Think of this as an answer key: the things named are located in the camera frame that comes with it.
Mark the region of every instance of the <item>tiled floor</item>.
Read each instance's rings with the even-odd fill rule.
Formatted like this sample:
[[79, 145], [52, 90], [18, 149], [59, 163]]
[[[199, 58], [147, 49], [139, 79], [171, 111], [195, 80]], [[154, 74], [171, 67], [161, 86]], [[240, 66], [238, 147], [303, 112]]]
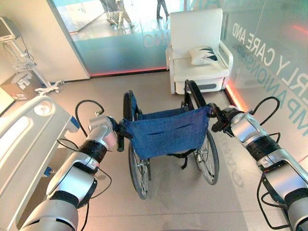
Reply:
[[[105, 114], [122, 119], [123, 94], [133, 90], [144, 113], [180, 106], [182, 95], [171, 95], [169, 73], [152, 73], [121, 77], [91, 79], [66, 83], [61, 93], [50, 93], [72, 115], [75, 105], [83, 99], [96, 100], [105, 108]], [[204, 93], [207, 102], [220, 107], [229, 103], [224, 92]], [[86, 125], [97, 108], [91, 104], [80, 107], [81, 122]], [[135, 192], [128, 168], [127, 142], [123, 153], [107, 153], [101, 168], [111, 175], [113, 183], [101, 196], [90, 201], [86, 231], [267, 231], [271, 230], [259, 210], [256, 190], [260, 172], [253, 158], [234, 138], [213, 134], [219, 158], [220, 173], [217, 185], [206, 183], [189, 159], [181, 170], [183, 160], [162, 156], [151, 159], [152, 180], [150, 193], [141, 200]], [[84, 135], [67, 134], [67, 138], [80, 145]], [[108, 184], [99, 177], [96, 192]], [[266, 208], [274, 225], [284, 224], [279, 210]], [[79, 210], [79, 228], [83, 225], [86, 208]]]

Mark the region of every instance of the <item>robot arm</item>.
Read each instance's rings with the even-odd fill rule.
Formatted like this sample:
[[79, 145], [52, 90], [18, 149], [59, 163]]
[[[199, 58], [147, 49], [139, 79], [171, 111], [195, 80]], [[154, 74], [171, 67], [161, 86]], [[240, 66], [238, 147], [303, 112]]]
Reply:
[[52, 178], [47, 200], [33, 210], [21, 231], [77, 230], [77, 209], [89, 202], [97, 186], [94, 174], [107, 149], [116, 144], [113, 127], [104, 115], [90, 120], [90, 134]]
[[285, 208], [292, 230], [308, 231], [308, 173], [249, 112], [209, 105], [209, 116], [218, 118], [212, 131], [223, 131], [241, 143], [263, 172], [262, 182], [272, 199]]

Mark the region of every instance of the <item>white pillow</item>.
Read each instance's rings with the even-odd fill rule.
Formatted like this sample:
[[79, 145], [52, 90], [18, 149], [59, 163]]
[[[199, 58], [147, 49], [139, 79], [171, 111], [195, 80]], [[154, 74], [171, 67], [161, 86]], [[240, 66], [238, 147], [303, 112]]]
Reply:
[[205, 65], [217, 61], [217, 56], [211, 47], [196, 47], [189, 50], [192, 65]]

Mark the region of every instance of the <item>red light strip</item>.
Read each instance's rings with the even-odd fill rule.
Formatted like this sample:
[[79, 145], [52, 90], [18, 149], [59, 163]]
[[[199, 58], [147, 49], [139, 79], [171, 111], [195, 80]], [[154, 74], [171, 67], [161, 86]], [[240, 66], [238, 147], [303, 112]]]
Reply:
[[308, 35], [308, 30], [306, 30], [306, 29], [304, 29], [304, 28], [302, 28], [302, 27], [300, 27], [300, 26], [298, 26], [298, 25], [293, 25], [292, 27], [293, 27], [294, 29], [299, 30], [299, 31], [301, 31], [301, 32], [304, 32], [304, 34]]
[[248, 107], [247, 107], [244, 99], [241, 97], [241, 95], [236, 90], [236, 88], [234, 87], [233, 83], [230, 80], [229, 80], [229, 82], [226, 86], [226, 89], [227, 89], [229, 95], [231, 96], [232, 100], [234, 101], [235, 105], [238, 107], [238, 109], [240, 109], [243, 112], [247, 112]]
[[95, 76], [106, 76], [106, 75], [115, 75], [115, 74], [125, 74], [125, 73], [134, 73], [134, 72], [142, 72], [142, 71], [155, 71], [155, 70], [164, 70], [165, 66], [154, 67], [151, 69], [135, 69], [135, 70], [125, 70], [125, 71], [108, 71], [102, 73], [90, 73], [91, 77]]

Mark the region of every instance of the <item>white wall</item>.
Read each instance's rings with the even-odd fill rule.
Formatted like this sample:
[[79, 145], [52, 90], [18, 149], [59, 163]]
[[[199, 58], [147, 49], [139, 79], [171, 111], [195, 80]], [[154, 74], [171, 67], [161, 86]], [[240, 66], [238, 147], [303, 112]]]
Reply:
[[[89, 75], [61, 30], [46, 0], [0, 0], [0, 15], [13, 20], [46, 80], [87, 79]], [[0, 83], [13, 68], [4, 61], [10, 58], [0, 47]]]

